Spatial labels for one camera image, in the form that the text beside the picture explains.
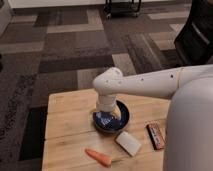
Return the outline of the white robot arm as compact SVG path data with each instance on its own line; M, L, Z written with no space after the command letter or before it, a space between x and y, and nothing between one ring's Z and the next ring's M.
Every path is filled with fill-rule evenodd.
M112 67L93 81L101 111L118 94L168 99L163 171L213 171L213 64L125 76Z

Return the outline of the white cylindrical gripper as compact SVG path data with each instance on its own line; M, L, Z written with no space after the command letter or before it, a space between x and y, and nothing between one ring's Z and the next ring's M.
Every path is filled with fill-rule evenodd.
M96 102L96 108L99 110L94 113L94 116L97 120L102 119L103 112L112 112L113 116L120 120L121 119L121 112L118 107L116 107L116 96L115 95L99 95Z

